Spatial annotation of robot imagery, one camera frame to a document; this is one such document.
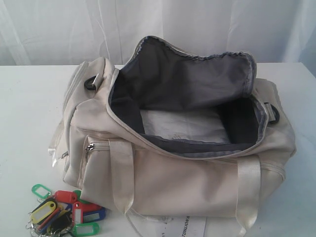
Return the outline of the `bunch of colourful key tags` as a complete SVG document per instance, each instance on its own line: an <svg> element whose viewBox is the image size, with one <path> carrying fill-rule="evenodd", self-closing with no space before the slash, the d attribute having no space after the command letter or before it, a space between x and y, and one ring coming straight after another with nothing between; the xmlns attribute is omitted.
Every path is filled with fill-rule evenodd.
<svg viewBox="0 0 316 237"><path fill-rule="evenodd" d="M39 205L28 213L25 229L32 237L91 237L99 234L106 209L81 198L81 191L53 192L42 184L31 189Z"/></svg>

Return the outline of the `white backdrop curtain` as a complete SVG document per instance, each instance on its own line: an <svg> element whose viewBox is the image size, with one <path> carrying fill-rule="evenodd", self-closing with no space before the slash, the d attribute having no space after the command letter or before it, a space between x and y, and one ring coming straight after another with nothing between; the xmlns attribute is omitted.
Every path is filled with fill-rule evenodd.
<svg viewBox="0 0 316 237"><path fill-rule="evenodd" d="M197 55L248 51L258 62L316 63L313 0L3 0L2 65L123 64L157 36Z"/></svg>

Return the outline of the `white paper product tag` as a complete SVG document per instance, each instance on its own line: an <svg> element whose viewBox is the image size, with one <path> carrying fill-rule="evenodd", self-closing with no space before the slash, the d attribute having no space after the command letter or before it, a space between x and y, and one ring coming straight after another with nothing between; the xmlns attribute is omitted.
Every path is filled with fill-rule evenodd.
<svg viewBox="0 0 316 237"><path fill-rule="evenodd" d="M128 214L126 218L140 237L202 237L205 217L143 216Z"/></svg>

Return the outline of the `cream duffel bag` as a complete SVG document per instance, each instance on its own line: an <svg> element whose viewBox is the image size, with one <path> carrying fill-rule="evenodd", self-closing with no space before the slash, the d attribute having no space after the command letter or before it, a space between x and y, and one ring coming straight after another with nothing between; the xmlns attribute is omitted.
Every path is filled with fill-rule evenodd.
<svg viewBox="0 0 316 237"><path fill-rule="evenodd" d="M242 237L296 152L277 87L256 71L248 52L197 56L155 36L121 69L82 62L48 148L53 164L88 202L125 216L222 218ZM230 143L145 133L142 110L202 109L216 109Z"/></svg>

